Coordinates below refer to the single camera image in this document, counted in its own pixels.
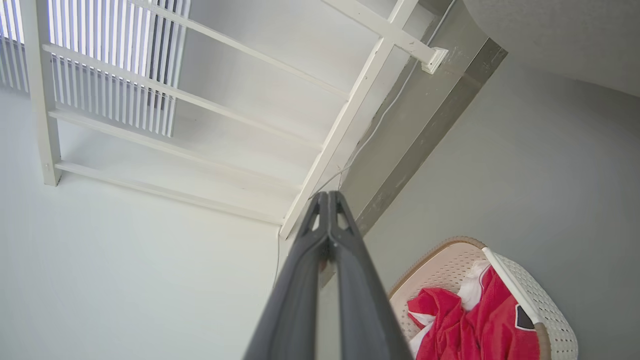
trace electrical cable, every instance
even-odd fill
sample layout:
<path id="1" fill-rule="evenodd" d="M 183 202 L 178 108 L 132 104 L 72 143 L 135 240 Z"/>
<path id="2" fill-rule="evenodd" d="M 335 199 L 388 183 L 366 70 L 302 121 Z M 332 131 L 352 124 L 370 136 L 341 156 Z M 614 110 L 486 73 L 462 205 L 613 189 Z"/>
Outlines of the electrical cable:
<path id="1" fill-rule="evenodd" d="M 444 14 L 442 15 L 442 18 L 440 19 L 440 22 L 438 22 L 438 25 L 436 26 L 435 30 L 433 30 L 433 34 L 431 34 L 431 36 L 429 37 L 429 40 L 427 40 L 427 42 L 425 43 L 427 46 L 431 45 L 431 42 L 433 41 L 433 39 L 435 38 L 436 34 L 438 33 L 438 30 L 440 30 L 440 26 L 442 26 L 442 23 L 444 22 L 444 20 L 447 18 L 449 11 L 451 10 L 451 8 L 453 7 L 453 4 L 456 3 L 456 0 L 452 0 L 451 4 L 449 4 L 449 7 L 447 7 L 447 10 L 444 12 Z M 411 69 L 411 72 L 409 72 L 409 75 L 406 77 L 406 80 L 404 81 L 402 87 L 400 88 L 400 91 L 398 91 L 398 94 L 396 95 L 396 98 L 391 102 L 391 104 L 389 104 L 389 106 L 387 107 L 387 109 L 385 110 L 384 113 L 382 113 L 382 116 L 380 117 L 380 121 L 378 121 L 378 123 L 376 124 L 376 127 L 373 129 L 373 132 L 371 133 L 371 135 L 369 135 L 369 137 L 367 138 L 367 140 L 362 144 L 362 146 L 358 149 L 358 151 L 356 151 L 355 155 L 353 155 L 353 157 L 351 157 L 351 161 L 348 162 L 348 165 L 346 165 L 342 170 L 338 171 L 337 173 L 335 173 L 333 176 L 331 176 L 329 178 L 329 180 L 325 181 L 324 184 L 322 184 L 322 186 L 320 186 L 318 188 L 318 190 L 316 190 L 310 197 L 309 199 L 311 199 L 315 194 L 319 193 L 320 191 L 322 191 L 322 189 L 327 186 L 331 180 L 335 179 L 336 176 L 340 175 L 341 173 L 345 172 L 346 170 L 348 170 L 352 165 L 353 162 L 356 160 L 356 158 L 358 157 L 358 155 L 360 154 L 360 151 L 362 151 L 362 149 L 364 149 L 364 147 L 369 143 L 369 141 L 373 138 L 373 136 L 376 134 L 376 131 L 378 130 L 378 128 L 380 127 L 380 124 L 382 124 L 382 120 L 384 120 L 385 115 L 387 114 L 387 112 L 389 111 L 389 109 L 391 109 L 391 107 L 396 103 L 396 101 L 398 100 L 398 98 L 400 97 L 400 95 L 402 94 L 402 92 L 404 91 L 404 87 L 406 86 L 407 82 L 409 82 L 409 79 L 411 78 L 411 75 L 413 74 L 413 71 L 415 71 L 416 66 L 418 65 L 418 62 L 420 62 L 418 59 L 415 60 L 415 63 L 413 64 L 413 68 Z"/>

